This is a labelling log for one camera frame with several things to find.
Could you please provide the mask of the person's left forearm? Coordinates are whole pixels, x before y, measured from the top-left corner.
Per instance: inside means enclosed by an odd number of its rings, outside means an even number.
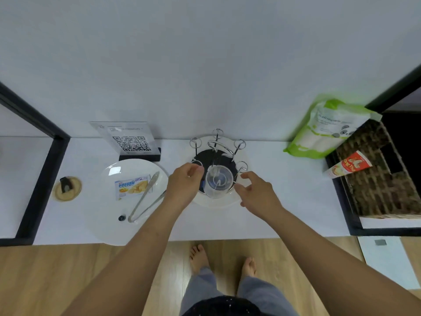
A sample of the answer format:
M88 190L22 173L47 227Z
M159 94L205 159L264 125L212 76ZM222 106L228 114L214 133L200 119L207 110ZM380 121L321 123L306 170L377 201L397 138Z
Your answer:
M141 315L172 228L191 199L166 198L62 316Z

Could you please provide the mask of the person's left foot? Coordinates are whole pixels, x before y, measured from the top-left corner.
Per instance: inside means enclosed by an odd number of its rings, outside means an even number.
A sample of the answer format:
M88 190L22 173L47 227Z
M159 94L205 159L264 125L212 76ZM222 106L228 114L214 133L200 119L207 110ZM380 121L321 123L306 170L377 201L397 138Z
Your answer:
M194 275L199 274L203 268L210 269L208 256L202 244L193 246L190 249L189 260Z

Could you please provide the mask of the person's right forearm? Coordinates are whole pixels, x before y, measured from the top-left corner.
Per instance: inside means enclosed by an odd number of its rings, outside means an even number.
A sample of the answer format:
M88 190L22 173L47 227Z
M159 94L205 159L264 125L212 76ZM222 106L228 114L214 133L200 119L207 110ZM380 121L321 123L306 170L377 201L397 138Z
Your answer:
M421 316L421 300L325 239L281 206L264 220L280 236L330 316Z

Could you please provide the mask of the person's right hand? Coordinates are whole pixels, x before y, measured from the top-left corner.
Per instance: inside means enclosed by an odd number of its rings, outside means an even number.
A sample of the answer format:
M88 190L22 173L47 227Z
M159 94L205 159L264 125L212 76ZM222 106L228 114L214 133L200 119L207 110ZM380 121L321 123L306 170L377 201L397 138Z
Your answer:
M260 178L253 171L241 174L241 178L249 179L251 184L248 189L248 204L244 206L249 212L269 223L286 209L276 196L271 183Z

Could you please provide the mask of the black shirt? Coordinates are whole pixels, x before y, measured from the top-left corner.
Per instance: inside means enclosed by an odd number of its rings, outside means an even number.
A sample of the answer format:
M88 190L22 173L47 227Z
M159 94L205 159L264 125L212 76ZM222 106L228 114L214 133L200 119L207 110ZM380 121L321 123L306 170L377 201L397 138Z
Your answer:
M247 299L234 296L217 296L201 300L182 316L267 316Z

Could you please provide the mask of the blue and white snack packet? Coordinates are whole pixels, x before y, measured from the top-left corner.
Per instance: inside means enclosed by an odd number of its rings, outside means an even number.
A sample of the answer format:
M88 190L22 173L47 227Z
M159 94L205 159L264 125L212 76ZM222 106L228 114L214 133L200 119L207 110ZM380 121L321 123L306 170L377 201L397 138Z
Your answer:
M141 196L146 191L149 185L151 175L143 175L127 180L120 180L114 182L115 199L121 201L124 198L132 198L134 196Z

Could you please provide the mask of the white round rack tray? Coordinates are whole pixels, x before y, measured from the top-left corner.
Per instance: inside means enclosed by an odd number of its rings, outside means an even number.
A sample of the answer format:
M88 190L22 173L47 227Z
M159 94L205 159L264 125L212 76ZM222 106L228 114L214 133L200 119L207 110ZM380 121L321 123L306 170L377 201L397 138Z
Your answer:
M233 148L233 145L232 145L232 141L234 141L233 139L223 137L222 141L224 143L228 143L228 146ZM190 147L190 149L187 151L187 160L191 162L191 159L192 159L193 155L194 155L194 149ZM249 157L247 156L247 153L245 152L245 149L240 150L237 153L237 155L235 157L235 160L243 160L243 161L247 162L248 168L250 169ZM248 180L240 178L240 179L237 179L237 182L246 186L247 183L248 183ZM231 205L234 205L235 203L238 203L239 201L240 201L240 197L235 192L234 187L229 193L227 193L222 198L212 199L212 198L210 198L206 195L201 194L199 191L198 191L196 197L194 198L194 202L196 202L197 204L199 204L203 207L208 207L208 208L229 207Z

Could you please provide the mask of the clear acrylic sign stand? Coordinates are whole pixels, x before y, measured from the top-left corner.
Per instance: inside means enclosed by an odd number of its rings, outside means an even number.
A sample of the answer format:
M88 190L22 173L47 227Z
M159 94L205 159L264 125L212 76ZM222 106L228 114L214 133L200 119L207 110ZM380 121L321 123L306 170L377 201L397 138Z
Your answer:
M161 160L161 149L157 146L147 122L100 122L90 125L119 153L119 160L143 159L150 162Z

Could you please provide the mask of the round wooden coaster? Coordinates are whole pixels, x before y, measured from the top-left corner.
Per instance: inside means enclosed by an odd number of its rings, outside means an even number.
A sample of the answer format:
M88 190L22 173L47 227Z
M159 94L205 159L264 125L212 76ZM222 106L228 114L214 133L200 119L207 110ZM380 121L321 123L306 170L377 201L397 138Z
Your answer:
M60 180L58 180L55 184L55 186L53 187L52 190L52 196L54 197L54 199L56 201L59 202L68 202L68 201L72 201L74 200L81 192L82 190L82 181L75 177L75 176L68 176L71 178L71 182L73 184L73 190L62 194L61 193L61 186L60 186Z

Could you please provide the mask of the brown wicker basket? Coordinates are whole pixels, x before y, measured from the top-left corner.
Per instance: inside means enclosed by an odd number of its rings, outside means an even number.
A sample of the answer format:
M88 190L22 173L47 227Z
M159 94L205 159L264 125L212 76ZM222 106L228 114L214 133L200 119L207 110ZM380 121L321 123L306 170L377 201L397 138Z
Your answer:
M381 122L365 122L334 154L344 160L358 150L372 164L368 169L346 176L358 216L421 219L421 196Z

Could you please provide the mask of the green and white refill pouch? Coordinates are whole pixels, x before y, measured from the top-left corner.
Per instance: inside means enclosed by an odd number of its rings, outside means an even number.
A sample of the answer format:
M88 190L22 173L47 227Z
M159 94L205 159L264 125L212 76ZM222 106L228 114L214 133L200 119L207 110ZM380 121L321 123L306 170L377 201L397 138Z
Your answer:
M336 98L318 100L284 152L298 158L325 158L365 122L381 119L381 114L363 105L348 104Z

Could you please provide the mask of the person's foot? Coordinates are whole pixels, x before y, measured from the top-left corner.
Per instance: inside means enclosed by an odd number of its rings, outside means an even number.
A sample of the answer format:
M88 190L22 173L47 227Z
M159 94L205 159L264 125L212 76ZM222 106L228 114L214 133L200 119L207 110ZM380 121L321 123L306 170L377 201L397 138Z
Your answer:
M210 269L208 256L202 244L193 246L190 249L189 260L194 275L199 274L203 268Z
M252 257L246 258L242 266L241 280L245 279L246 277L256 278L256 271L257 271L257 268L256 268L255 259Z

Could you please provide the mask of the white flat floor scale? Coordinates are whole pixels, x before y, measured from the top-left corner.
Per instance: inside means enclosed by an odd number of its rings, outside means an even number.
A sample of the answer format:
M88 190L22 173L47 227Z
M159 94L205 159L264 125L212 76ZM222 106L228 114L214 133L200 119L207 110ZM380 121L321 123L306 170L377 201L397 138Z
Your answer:
M400 237L358 236L365 262L407 290L421 286Z

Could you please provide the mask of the clear glass cup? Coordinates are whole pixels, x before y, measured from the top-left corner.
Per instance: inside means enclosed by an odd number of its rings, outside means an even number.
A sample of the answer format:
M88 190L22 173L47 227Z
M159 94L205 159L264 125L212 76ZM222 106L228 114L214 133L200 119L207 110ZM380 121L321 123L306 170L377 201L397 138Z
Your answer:
M203 192L212 199L224 197L233 186L234 176L223 165L211 165L205 176Z

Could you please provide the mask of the person's left hand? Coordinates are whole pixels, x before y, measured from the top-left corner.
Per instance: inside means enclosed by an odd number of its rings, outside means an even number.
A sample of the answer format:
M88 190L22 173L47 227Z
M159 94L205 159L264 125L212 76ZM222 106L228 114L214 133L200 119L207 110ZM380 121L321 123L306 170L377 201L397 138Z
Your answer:
M184 164L176 168L169 176L162 205L171 211L181 213L197 195L200 183L201 181L194 181L187 177Z

